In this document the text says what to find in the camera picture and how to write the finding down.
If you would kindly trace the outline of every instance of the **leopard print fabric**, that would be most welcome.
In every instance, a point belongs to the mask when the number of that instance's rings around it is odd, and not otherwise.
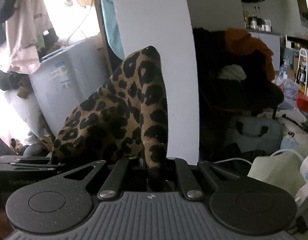
[[[160,56],[149,46],[129,55],[105,84],[67,117],[51,164],[115,163],[142,151],[153,180],[161,178],[168,139]]]

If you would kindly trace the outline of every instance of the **blue towel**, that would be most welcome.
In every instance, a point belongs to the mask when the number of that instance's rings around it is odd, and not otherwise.
[[[117,57],[124,59],[124,51],[119,34],[113,0],[101,0],[107,42]]]

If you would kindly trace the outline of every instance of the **ribbed rubber surface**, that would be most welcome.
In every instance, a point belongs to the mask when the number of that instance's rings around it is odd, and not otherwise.
[[[286,232],[272,236],[239,235],[222,227],[202,203],[182,199],[177,192],[125,192],[122,198],[99,204],[83,225],[54,236],[34,236],[15,231],[9,240],[292,240]]]

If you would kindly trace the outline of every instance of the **red object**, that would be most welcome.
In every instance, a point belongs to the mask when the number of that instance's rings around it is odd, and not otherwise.
[[[303,93],[298,93],[296,99],[297,107],[305,112],[308,112],[308,97],[305,96]]]

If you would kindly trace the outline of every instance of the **plastic bag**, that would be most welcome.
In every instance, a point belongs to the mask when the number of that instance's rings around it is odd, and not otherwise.
[[[282,77],[277,78],[276,84],[284,92],[285,97],[296,100],[300,89],[299,84],[293,82],[291,79],[283,79]]]

